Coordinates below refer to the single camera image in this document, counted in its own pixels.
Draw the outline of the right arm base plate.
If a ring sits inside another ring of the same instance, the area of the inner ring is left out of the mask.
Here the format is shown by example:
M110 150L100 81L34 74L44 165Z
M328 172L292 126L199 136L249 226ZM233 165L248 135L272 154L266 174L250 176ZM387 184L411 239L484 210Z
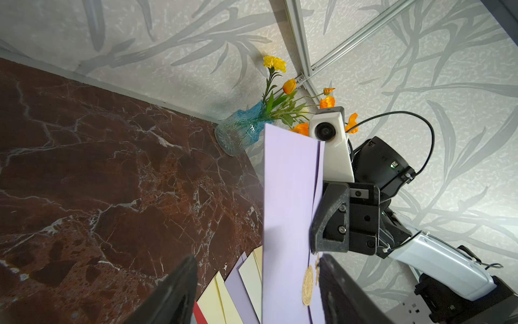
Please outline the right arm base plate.
M434 324L428 305L420 295L414 293L385 314L393 323Z

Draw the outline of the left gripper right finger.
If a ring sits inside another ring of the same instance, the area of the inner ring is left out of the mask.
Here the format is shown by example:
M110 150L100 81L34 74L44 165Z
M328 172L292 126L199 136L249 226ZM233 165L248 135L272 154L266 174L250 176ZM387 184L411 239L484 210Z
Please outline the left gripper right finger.
M391 323L333 256L322 255L319 266L318 282L326 323Z

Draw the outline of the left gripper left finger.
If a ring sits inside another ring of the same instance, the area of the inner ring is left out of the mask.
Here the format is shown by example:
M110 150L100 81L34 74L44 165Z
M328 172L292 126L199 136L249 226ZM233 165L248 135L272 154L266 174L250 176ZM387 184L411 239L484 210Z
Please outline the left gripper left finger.
M198 284L197 261L187 256L126 323L190 323Z

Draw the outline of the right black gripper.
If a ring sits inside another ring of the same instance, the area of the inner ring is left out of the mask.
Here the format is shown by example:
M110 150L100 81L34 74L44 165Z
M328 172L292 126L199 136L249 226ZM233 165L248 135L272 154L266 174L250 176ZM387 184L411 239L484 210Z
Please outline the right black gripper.
M310 250L357 252L386 258L411 238L408 230L383 201L373 184L330 182L310 227Z

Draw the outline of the lilac envelope with gold seal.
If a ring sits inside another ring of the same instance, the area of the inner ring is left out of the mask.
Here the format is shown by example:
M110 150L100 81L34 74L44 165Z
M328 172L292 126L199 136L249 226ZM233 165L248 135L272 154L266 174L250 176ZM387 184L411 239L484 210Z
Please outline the lilac envelope with gold seal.
M324 146L264 130L263 323L324 323L310 227L322 197Z

